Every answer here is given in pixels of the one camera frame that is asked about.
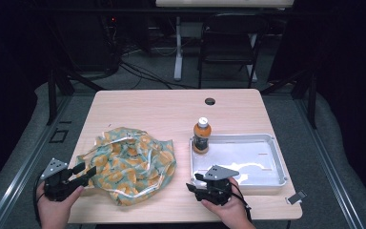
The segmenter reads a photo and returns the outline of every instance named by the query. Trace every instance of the patterned plastic bag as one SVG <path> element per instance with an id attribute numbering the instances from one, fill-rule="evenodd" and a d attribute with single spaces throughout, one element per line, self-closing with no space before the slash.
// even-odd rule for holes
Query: patterned plastic bag
<path id="1" fill-rule="evenodd" d="M 176 168 L 173 142 L 158 141 L 144 131 L 116 128 L 96 138 L 94 147 L 78 156 L 86 171 L 96 166 L 90 187 L 109 192 L 117 205 L 130 206 L 155 195 Z"/>

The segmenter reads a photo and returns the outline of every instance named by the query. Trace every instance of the tabletop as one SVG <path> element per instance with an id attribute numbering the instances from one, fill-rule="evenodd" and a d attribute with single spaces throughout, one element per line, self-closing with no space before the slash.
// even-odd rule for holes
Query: tabletop
<path id="1" fill-rule="evenodd" d="M 213 105 L 206 99 L 214 100 Z M 191 178 L 190 138 L 198 118 L 205 116 L 212 135 L 268 134 L 275 137 L 259 91 L 227 90 L 145 90 L 101 91 L 93 100 L 70 167 L 76 156 L 88 152 L 97 136 L 117 127 L 146 131 L 158 140 L 173 141 L 177 168 L 172 181 L 153 197 L 133 206 L 117 206 L 109 194 L 99 189 L 86 190 L 71 208 L 69 223 L 151 223 L 218 221 L 205 209 L 186 183 Z M 245 196 L 253 219 L 299 219 L 299 203 L 285 198 L 295 194 L 278 143 L 278 154 L 287 183 L 274 195 Z"/>
<path id="2" fill-rule="evenodd" d="M 156 0 L 158 7 L 290 8 L 294 0 Z"/>

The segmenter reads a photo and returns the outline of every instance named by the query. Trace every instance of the metal tray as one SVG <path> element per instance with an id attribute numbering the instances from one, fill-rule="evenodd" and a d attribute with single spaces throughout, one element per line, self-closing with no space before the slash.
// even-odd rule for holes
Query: metal tray
<path id="1" fill-rule="evenodd" d="M 200 155 L 193 151 L 192 184 L 204 187 L 194 174 L 205 174 L 213 165 L 239 172 L 234 178 L 245 195 L 272 195 L 287 182 L 275 143 L 271 135 L 211 135 L 209 151 Z"/>

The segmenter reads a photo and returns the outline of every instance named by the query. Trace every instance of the black chair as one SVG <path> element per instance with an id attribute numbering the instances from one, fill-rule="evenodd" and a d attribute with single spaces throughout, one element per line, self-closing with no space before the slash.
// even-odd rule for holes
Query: black chair
<path id="1" fill-rule="evenodd" d="M 253 65 L 248 84 L 251 88 L 261 38 L 268 29 L 269 23 L 260 15 L 219 13 L 207 18 L 201 32 L 198 88 L 201 88 L 203 63 Z M 251 34 L 256 35 L 253 45 Z"/>

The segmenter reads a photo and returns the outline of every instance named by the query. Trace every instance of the orange juice bottle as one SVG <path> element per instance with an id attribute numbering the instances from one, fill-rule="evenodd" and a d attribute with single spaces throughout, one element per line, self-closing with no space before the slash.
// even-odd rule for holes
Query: orange juice bottle
<path id="1" fill-rule="evenodd" d="M 198 154 L 205 154 L 209 150 L 208 138 L 211 135 L 211 126 L 206 117 L 200 117 L 194 125 L 193 150 Z"/>

